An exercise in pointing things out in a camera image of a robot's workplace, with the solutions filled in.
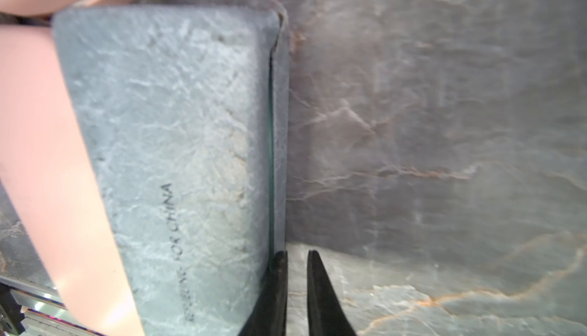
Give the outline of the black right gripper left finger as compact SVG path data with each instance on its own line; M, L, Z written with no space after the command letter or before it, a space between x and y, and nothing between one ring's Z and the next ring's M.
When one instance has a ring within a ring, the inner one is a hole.
M269 262L261 292L239 336L284 336L287 322L288 258L279 251Z

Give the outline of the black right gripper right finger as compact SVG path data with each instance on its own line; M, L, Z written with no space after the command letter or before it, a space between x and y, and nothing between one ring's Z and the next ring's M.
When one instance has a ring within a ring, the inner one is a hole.
M356 336L317 250L307 258L307 317L309 336Z

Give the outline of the teal grey case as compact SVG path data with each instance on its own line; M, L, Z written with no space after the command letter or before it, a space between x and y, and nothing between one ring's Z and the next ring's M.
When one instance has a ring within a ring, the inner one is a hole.
M94 7L53 31L145 334L237 335L271 256L278 15Z

